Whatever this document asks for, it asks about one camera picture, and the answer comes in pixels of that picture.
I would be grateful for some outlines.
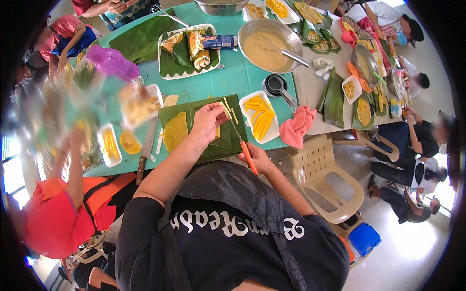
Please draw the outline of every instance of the white shirt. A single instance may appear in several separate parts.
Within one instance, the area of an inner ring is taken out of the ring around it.
[[[416,160],[416,165],[414,166],[414,170],[416,171],[416,167],[422,163],[421,160],[417,159]],[[416,181],[416,178],[414,176],[414,172],[412,175],[412,183],[411,183],[411,188],[424,188],[424,193],[429,194],[435,191],[435,187],[437,187],[438,182],[434,182],[431,180],[426,180],[425,179],[425,170],[430,169],[432,171],[437,171],[439,169],[439,163],[435,158],[428,158],[427,162],[424,163],[424,175],[422,175],[422,180],[421,184],[418,184]]]
[[[379,26],[391,25],[397,33],[401,31],[400,12],[384,2],[366,2],[365,4],[367,4],[377,16],[377,23]],[[356,4],[345,15],[359,22],[367,16],[367,13],[361,5]]]
[[[408,62],[408,60],[405,57],[402,56],[402,58],[404,60],[404,66],[408,71],[410,78],[419,75],[418,69],[416,69],[416,67],[413,64]],[[409,85],[411,87],[411,91],[409,92],[409,96],[411,98],[419,94],[419,92],[421,92],[421,86],[419,86],[419,84],[417,84],[414,80],[411,80],[409,82]]]

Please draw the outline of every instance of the purple water bottle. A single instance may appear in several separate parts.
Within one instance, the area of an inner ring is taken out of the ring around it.
[[[124,82],[139,75],[137,65],[127,59],[116,49],[93,45],[86,53],[86,59],[96,65],[96,69],[106,75],[114,75]]]

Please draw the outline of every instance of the pink towel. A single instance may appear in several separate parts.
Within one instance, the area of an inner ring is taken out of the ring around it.
[[[311,128],[316,113],[317,109],[311,110],[309,106],[298,107],[293,113],[293,119],[288,119],[280,125],[278,131],[281,140],[294,148],[302,149],[302,137]]]

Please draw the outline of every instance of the teal table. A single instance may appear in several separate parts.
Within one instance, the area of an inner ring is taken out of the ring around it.
[[[236,35],[240,27],[245,23],[241,12],[227,17],[215,17],[202,13],[199,9],[197,9],[194,3],[174,7],[174,10],[179,18],[183,19],[192,26],[202,23],[211,23],[217,30],[217,34]],[[119,36],[128,29],[140,24],[141,22],[150,19],[151,17],[151,15],[145,16],[115,30],[114,32],[100,39],[99,44],[103,47],[108,47],[109,42],[112,39]],[[220,54],[220,63],[225,65],[224,69],[216,69],[207,73],[183,79],[162,79],[158,71],[157,61],[140,63],[138,66],[140,75],[142,77],[145,77],[147,74],[147,79],[145,80],[146,85],[157,84],[163,93],[167,95],[179,95],[178,104],[206,99],[208,95],[220,97],[225,95],[238,94],[238,98],[241,99],[242,97],[252,92],[262,90],[261,83],[265,77],[270,74],[269,72],[259,69],[250,63],[240,51],[234,52],[231,50],[221,50]],[[294,98],[296,98],[296,90],[292,74],[284,74],[283,77],[288,83],[289,93]],[[103,91],[106,92],[108,96],[107,107],[109,116],[105,116],[102,110],[97,110],[100,125],[111,122],[115,128],[117,139],[123,131],[120,126],[123,119],[118,101],[118,92],[125,85],[126,83],[120,81],[114,76],[107,77],[107,80],[103,86]],[[277,114],[278,124],[282,124],[287,119],[293,117],[283,98],[271,99],[271,103]],[[136,136],[141,142],[144,142],[147,128],[148,126],[145,124],[136,129]],[[160,154],[156,155],[155,153],[157,148],[158,134],[160,133],[161,128],[162,125],[159,121],[157,125],[154,146],[152,148],[152,154],[157,159],[157,161],[153,162],[152,160],[147,159],[146,169],[155,168],[168,156],[168,151],[163,144],[160,150]],[[256,143],[250,128],[247,128],[247,138],[250,142]],[[265,144],[256,143],[256,145],[265,150],[278,149],[288,146],[281,141],[280,137],[277,137]],[[135,155],[126,153],[122,146],[119,144],[119,141],[118,146],[120,147],[123,155],[123,160],[120,164],[112,168],[108,168],[105,166],[105,164],[102,164],[87,172],[86,176],[107,176],[136,171],[140,153]]]

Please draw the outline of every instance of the table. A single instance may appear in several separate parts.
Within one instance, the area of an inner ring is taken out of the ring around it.
[[[211,23],[214,25],[218,34],[237,34],[239,28],[245,23],[243,21],[241,12],[227,17],[215,17],[202,13],[199,9],[197,9],[194,3],[176,6],[173,9],[179,18],[188,22],[190,25]],[[100,39],[99,44],[103,47],[108,47],[110,40],[119,36],[126,30],[138,25],[139,23],[148,20],[151,17],[151,15],[147,15],[115,30],[114,32]],[[222,50],[220,53],[221,63],[225,65],[225,69],[216,69],[211,72],[199,74],[197,76],[177,80],[162,79],[159,74],[157,61],[144,62],[138,64],[138,66],[140,75],[142,77],[145,77],[145,73],[147,73],[147,79],[145,80],[146,85],[157,84],[163,93],[167,95],[179,95],[178,104],[206,99],[208,95],[220,97],[225,95],[238,94],[238,98],[240,99],[252,92],[261,90],[262,80],[264,80],[266,76],[270,74],[269,72],[259,69],[250,63],[239,51],[234,52]],[[295,81],[292,74],[284,74],[283,77],[288,83],[288,92],[290,92],[290,94],[296,98],[294,85]],[[97,110],[100,125],[111,122],[115,128],[117,137],[119,137],[122,132],[122,128],[120,127],[122,116],[117,96],[119,90],[124,85],[125,83],[118,80],[116,77],[108,76],[103,86],[103,91],[108,95],[107,107],[109,116],[107,117],[101,110]],[[283,98],[271,99],[271,103],[276,112],[279,124],[282,124],[287,119],[293,117]],[[146,124],[136,129],[136,136],[142,142],[144,141],[147,128],[148,126]],[[154,147],[152,149],[152,154],[157,159],[157,161],[153,162],[152,160],[147,159],[145,167],[146,169],[152,169],[156,167],[168,156],[168,151],[164,145],[162,145],[160,154],[156,155],[158,134],[160,133],[161,128],[161,123],[158,122]],[[248,129],[247,137],[250,142],[254,142],[257,146],[266,150],[278,149],[288,146],[287,144],[283,143],[279,137],[265,144],[258,144],[256,143],[251,130]],[[140,154],[130,155],[126,153],[121,147],[120,149],[123,155],[123,160],[120,164],[112,168],[108,168],[104,164],[99,165],[87,172],[85,176],[107,176],[136,171]]]
[[[321,9],[317,9],[321,13],[325,13],[325,11]],[[333,36],[338,41],[342,50],[337,53],[330,53],[328,55],[316,54],[310,48],[304,47],[303,48],[303,57],[306,60],[312,61],[318,58],[325,58],[330,59],[333,61],[334,66],[336,67],[336,73],[339,74],[342,78],[346,79],[350,76],[350,73],[346,67],[346,63],[351,60],[351,53],[353,52],[353,48],[343,42],[341,36],[343,34],[342,28],[340,26],[340,17],[336,15],[331,15],[332,19],[334,20],[332,23],[332,27],[330,30],[332,31]],[[296,71],[293,72],[293,77],[295,78],[295,86],[296,86],[296,94],[298,95],[298,101],[300,105],[308,105],[311,109],[315,109],[319,100],[322,95],[322,91],[325,87],[326,81],[323,78],[318,77],[314,74],[315,68],[309,67],[306,69],[303,66],[300,66]],[[391,98],[395,98],[390,92],[387,92],[388,100],[390,101]],[[336,126],[330,125],[323,121],[323,116],[321,114],[317,114],[315,116],[314,123],[312,127],[307,132],[307,135],[319,135],[323,133],[330,133],[340,130],[348,130],[351,129],[351,124],[353,121],[353,105],[350,105],[348,101],[345,99],[343,104],[343,121],[345,127],[343,129],[338,128]],[[401,121],[399,118],[391,119],[389,114],[386,116],[376,116],[374,125],[379,124],[386,124],[392,122]]]

